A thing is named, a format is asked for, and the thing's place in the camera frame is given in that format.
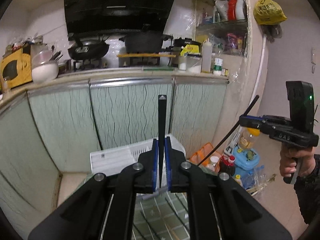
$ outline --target yellow plastic bag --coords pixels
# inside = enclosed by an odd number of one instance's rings
[[[253,16],[259,25],[277,25],[287,19],[281,6],[273,0],[259,0],[253,9]]]

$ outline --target countertop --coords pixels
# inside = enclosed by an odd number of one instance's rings
[[[59,75],[56,79],[35,84],[33,82],[21,85],[20,87],[13,88],[2,100],[0,100],[0,108],[7,105],[18,95],[21,95],[28,90],[36,90],[44,87],[49,87],[58,84],[79,82],[84,80],[97,81],[103,79],[125,78],[125,77],[196,77],[205,79],[224,79],[228,80],[225,76],[215,76],[210,73],[191,73],[186,71],[165,71],[165,70],[143,70],[142,68],[113,68],[113,69],[100,69],[100,70],[87,70],[82,72],[67,73]]]

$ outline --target red cap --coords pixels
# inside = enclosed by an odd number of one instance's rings
[[[228,159],[228,161],[230,162],[230,163],[234,163],[235,162],[235,157],[234,156],[229,156],[229,159]]]

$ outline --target white dish rack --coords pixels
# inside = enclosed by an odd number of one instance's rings
[[[182,144],[172,135],[167,134],[171,141],[172,149],[181,151],[186,156],[186,150]],[[125,167],[134,164],[138,161],[139,155],[143,152],[152,149],[153,139],[129,144],[108,150],[90,153],[91,171],[92,174],[104,173],[106,176],[111,176],[120,173]],[[162,172],[162,186],[166,185],[165,161]],[[157,169],[157,187],[159,187],[159,164]]]

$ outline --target metal screw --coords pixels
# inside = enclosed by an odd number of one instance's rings
[[[191,164],[190,162],[183,162],[181,163],[181,167],[185,170],[190,169],[191,168]]]
[[[104,180],[104,174],[103,173],[97,173],[95,176],[94,176],[94,179],[96,181],[103,181]]]
[[[140,171],[143,169],[143,165],[141,163],[135,163],[134,165],[132,165],[132,168],[136,171]]]
[[[230,178],[229,174],[222,172],[219,174],[219,178],[222,180],[228,180]]]

